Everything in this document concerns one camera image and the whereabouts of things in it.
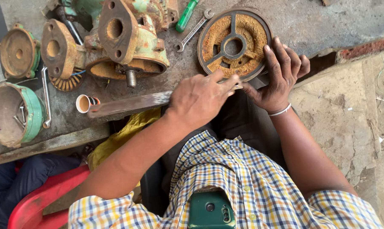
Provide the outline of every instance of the plaid shirt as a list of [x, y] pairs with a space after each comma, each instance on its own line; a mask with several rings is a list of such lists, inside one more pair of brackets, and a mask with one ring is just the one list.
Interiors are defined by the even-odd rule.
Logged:
[[205, 131], [182, 148], [164, 217], [132, 202], [82, 198], [69, 208], [69, 228], [187, 228], [188, 199], [206, 186], [222, 188], [236, 228], [383, 228], [372, 206], [343, 191], [319, 191], [306, 200], [291, 177], [240, 137], [217, 142]]

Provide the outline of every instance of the spanner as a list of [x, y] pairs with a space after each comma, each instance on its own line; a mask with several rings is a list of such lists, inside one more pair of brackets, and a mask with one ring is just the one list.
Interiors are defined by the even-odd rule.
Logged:
[[177, 52], [181, 53], [183, 52], [186, 43], [193, 37], [193, 35], [196, 34], [196, 32], [202, 27], [205, 22], [207, 22], [209, 19], [211, 19], [214, 15], [214, 13], [209, 13], [211, 9], [205, 10], [205, 13], [203, 14], [203, 18], [199, 21], [199, 23], [195, 26], [195, 28], [192, 29], [192, 31], [188, 34], [188, 36], [185, 37], [182, 41], [178, 41], [175, 44], [175, 48], [177, 49], [179, 47], [179, 50]]
[[47, 67], [43, 65], [43, 68], [41, 70], [42, 75], [42, 85], [43, 85], [43, 95], [45, 97], [45, 109], [46, 109], [46, 120], [42, 124], [42, 126], [47, 129], [51, 127], [51, 104], [49, 103], [49, 91], [48, 91], [48, 84], [46, 82], [46, 79], [48, 77]]

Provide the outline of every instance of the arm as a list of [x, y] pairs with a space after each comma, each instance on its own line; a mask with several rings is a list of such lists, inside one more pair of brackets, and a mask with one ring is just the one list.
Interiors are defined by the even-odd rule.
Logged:
[[130, 193], [156, 160], [219, 113], [239, 81], [235, 76], [218, 84], [222, 78], [223, 72], [215, 71], [207, 77], [196, 75], [181, 81], [164, 116], [101, 163], [83, 182], [77, 200], [90, 195], [113, 199]]
[[[243, 88], [247, 96], [269, 114], [280, 112], [288, 106], [288, 94], [292, 86], [310, 70], [306, 56], [298, 57], [278, 38], [273, 40], [273, 49], [275, 53], [269, 46], [264, 47], [270, 84], [256, 90], [245, 83]], [[292, 109], [271, 116], [271, 121], [281, 138], [290, 176], [305, 198], [320, 190], [342, 190], [357, 195]]]

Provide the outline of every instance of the blue wire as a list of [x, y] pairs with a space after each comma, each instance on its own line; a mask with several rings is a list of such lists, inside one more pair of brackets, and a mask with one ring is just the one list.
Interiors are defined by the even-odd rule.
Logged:
[[83, 70], [83, 71], [81, 71], [81, 72], [78, 72], [78, 73], [73, 73], [72, 75], [79, 75], [79, 74], [82, 74], [82, 73], [84, 73], [86, 70]]

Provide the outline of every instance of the green screwdriver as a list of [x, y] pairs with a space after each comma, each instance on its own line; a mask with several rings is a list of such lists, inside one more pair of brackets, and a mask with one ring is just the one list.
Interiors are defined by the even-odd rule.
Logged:
[[188, 6], [185, 8], [177, 23], [177, 31], [179, 33], [182, 33], [185, 30], [186, 24], [188, 24], [189, 19], [191, 18], [192, 11], [198, 3], [199, 0], [191, 0]]

